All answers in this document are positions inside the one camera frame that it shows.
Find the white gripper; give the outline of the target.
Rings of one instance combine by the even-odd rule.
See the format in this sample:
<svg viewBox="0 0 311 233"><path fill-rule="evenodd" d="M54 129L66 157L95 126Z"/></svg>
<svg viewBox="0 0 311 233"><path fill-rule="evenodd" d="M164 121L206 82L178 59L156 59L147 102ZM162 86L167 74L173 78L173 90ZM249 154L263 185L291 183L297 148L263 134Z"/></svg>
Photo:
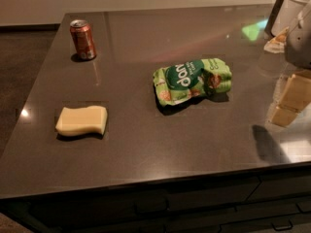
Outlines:
<svg viewBox="0 0 311 233"><path fill-rule="evenodd" d="M289 25L285 47L286 60L294 66L311 68L311 1L296 15ZM285 85L279 105L272 108L270 121L287 127L311 103L311 80L293 74Z"/></svg>

